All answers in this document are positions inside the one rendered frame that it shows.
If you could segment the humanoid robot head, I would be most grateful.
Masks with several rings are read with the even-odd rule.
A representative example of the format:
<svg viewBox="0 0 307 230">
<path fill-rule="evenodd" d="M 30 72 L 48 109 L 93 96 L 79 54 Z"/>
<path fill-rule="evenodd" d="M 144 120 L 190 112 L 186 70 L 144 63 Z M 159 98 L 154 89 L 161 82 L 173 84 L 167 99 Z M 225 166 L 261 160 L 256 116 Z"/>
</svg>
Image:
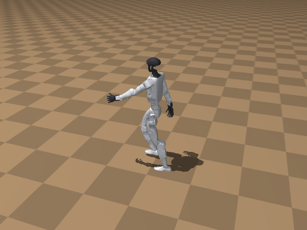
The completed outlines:
<svg viewBox="0 0 307 230">
<path fill-rule="evenodd" d="M 146 61 L 146 63 L 148 64 L 148 71 L 152 72 L 153 77 L 154 78 L 159 78 L 160 74 L 158 74 L 157 70 L 154 69 L 154 67 L 160 65 L 161 61 L 158 58 L 156 58 L 156 57 L 152 57 L 152 58 L 149 58 Z M 150 69 L 150 66 L 151 66 L 151 69 Z"/>
</svg>

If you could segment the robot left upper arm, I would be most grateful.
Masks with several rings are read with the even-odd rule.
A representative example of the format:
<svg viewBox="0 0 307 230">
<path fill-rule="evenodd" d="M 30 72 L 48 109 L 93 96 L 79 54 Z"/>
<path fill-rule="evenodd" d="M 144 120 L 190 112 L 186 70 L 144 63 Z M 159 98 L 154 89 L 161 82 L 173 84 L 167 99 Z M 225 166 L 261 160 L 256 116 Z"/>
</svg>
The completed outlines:
<svg viewBox="0 0 307 230">
<path fill-rule="evenodd" d="M 151 88 L 153 85 L 154 85 L 153 80 L 146 80 L 146 81 L 144 81 L 136 89 L 133 89 L 134 93 L 132 94 L 132 96 L 135 96 L 135 95 L 141 93 L 142 91 Z"/>
</svg>

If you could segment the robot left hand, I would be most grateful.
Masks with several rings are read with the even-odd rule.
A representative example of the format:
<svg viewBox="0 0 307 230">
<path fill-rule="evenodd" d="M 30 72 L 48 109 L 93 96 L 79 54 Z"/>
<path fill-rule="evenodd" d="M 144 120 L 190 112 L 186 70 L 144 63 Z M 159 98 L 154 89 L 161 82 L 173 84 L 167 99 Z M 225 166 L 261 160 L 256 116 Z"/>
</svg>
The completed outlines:
<svg viewBox="0 0 307 230">
<path fill-rule="evenodd" d="M 112 95 L 111 93 L 109 93 L 109 94 L 110 94 L 111 96 L 107 96 L 107 97 L 108 97 L 107 99 L 108 99 L 108 101 L 109 101 L 108 103 L 117 101 L 116 98 L 115 98 L 115 96 L 119 96 L 119 95 L 115 95 L 115 96 L 114 96 L 114 95 Z"/>
</svg>

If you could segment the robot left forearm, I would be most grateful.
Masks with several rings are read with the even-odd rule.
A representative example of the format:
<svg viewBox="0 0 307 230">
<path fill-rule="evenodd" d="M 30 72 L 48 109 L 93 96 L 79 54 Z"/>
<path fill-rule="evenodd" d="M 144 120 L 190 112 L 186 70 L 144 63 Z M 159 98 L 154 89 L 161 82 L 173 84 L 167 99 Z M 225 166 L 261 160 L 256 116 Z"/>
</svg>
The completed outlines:
<svg viewBox="0 0 307 230">
<path fill-rule="evenodd" d="M 124 99 L 130 98 L 133 93 L 134 93 L 134 90 L 133 89 L 129 89 L 124 94 L 119 95 L 119 96 L 115 96 L 115 98 L 116 98 L 116 100 L 124 100 Z"/>
</svg>

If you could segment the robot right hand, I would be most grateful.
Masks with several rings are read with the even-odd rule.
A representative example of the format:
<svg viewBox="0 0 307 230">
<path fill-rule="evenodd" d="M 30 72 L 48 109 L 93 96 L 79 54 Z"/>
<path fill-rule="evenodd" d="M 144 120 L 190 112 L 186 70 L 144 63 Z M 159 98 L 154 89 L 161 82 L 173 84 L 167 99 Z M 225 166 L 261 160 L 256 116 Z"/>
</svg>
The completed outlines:
<svg viewBox="0 0 307 230">
<path fill-rule="evenodd" d="M 167 106 L 168 106 L 168 109 L 166 110 L 166 112 L 169 110 L 169 111 L 168 111 L 168 115 L 169 115 L 169 116 L 168 116 L 168 115 L 167 115 L 167 116 L 168 116 L 168 117 L 173 117 L 173 115 L 174 115 L 174 112 L 173 112 L 174 110 L 173 110 L 173 107 L 172 107 L 173 104 L 170 103 L 170 106 L 169 106 L 169 105 L 167 105 Z"/>
</svg>

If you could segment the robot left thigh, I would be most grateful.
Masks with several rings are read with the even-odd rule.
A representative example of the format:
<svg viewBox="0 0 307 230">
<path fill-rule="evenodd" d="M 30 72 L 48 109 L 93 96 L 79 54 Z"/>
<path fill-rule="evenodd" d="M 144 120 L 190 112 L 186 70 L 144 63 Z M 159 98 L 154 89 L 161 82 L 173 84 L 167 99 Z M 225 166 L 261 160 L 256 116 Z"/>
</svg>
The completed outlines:
<svg viewBox="0 0 307 230">
<path fill-rule="evenodd" d="M 156 125 L 157 125 L 157 117 L 155 114 L 151 114 L 150 117 L 146 119 L 146 128 L 148 135 L 156 147 L 158 143 L 163 143 L 165 146 L 165 141 L 158 139 Z"/>
</svg>

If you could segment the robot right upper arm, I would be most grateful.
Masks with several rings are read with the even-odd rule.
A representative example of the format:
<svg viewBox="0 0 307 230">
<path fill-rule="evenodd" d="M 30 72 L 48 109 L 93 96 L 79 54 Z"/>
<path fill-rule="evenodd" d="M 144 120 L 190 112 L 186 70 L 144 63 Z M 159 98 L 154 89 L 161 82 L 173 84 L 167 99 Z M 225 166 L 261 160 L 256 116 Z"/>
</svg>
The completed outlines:
<svg viewBox="0 0 307 230">
<path fill-rule="evenodd" d="M 167 85 L 166 85 L 166 81 L 165 81 L 165 75 L 163 72 L 160 72 L 163 76 L 163 94 L 165 94 L 168 91 Z"/>
</svg>

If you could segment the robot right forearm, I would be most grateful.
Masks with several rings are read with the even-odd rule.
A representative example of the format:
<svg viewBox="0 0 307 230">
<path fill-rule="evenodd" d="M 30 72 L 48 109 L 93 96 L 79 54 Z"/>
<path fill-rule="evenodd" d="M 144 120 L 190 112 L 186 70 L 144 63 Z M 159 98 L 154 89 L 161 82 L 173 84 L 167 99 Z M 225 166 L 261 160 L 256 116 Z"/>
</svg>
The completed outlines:
<svg viewBox="0 0 307 230">
<path fill-rule="evenodd" d="M 170 103 L 173 103 L 173 102 L 172 102 L 172 99 L 171 99 L 171 97 L 170 97 L 169 90 L 164 94 L 164 97 L 165 97 L 165 99 L 166 99 L 167 105 L 170 106 Z"/>
</svg>

